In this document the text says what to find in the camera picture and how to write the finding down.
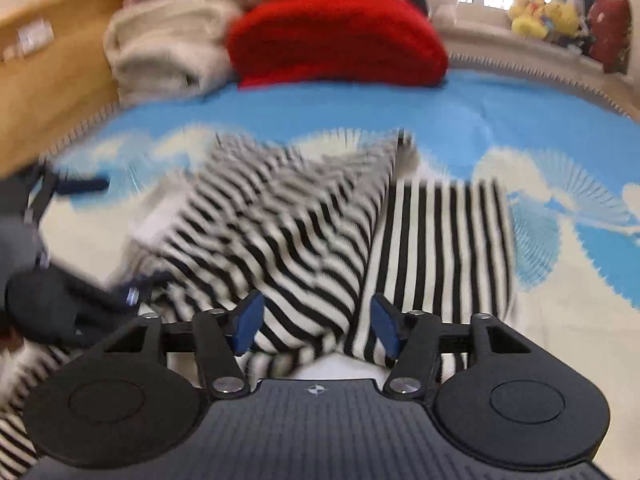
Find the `black white striped garment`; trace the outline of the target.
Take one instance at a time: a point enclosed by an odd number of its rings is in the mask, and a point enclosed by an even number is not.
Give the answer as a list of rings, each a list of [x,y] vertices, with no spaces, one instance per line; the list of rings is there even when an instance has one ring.
[[[234,310],[250,293],[265,318],[241,361],[282,377],[341,352],[385,359],[370,300],[459,323],[511,307],[512,221],[494,181],[412,180],[396,136],[341,156],[221,136],[158,239],[139,244],[122,280],[169,323]]]

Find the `wooden headboard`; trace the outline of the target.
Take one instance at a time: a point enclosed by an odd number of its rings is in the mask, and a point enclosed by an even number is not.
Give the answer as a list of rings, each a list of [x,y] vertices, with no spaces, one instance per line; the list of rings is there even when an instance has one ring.
[[[1,174],[58,148],[80,122],[118,100],[103,35],[124,0],[43,0],[1,20],[1,47],[42,18],[54,39],[1,64]]]

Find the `cream folded blanket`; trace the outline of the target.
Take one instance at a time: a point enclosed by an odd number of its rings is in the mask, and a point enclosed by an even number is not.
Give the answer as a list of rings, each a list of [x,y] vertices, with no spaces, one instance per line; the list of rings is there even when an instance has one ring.
[[[206,96],[233,75],[226,38],[232,0],[145,0],[116,12],[103,49],[126,104]]]

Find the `blue cream patterned bedspread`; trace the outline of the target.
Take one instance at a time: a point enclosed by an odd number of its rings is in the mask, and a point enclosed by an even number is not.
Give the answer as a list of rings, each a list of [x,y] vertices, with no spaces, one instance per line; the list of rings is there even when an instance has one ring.
[[[139,206],[164,177],[195,169],[218,133],[351,151],[395,129],[433,180],[499,180],[516,234],[513,322],[592,380],[611,407],[597,456],[639,474],[639,126],[523,79],[453,70],[438,88],[370,84],[229,87],[100,120],[58,168],[107,174],[105,194],[58,198],[41,229],[52,256],[99,281],[122,261]]]

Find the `red folded blanket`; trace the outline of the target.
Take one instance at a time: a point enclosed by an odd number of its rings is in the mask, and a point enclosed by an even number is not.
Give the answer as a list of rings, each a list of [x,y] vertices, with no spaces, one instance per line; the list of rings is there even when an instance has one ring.
[[[435,27],[406,0],[269,0],[230,28],[244,87],[341,80],[433,87],[449,58]]]

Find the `yellow plush toys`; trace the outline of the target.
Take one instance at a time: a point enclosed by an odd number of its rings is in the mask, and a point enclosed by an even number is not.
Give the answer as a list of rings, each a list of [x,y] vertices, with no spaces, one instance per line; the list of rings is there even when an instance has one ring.
[[[513,0],[508,12],[515,35],[553,41],[575,39],[582,32],[582,14],[575,0]]]

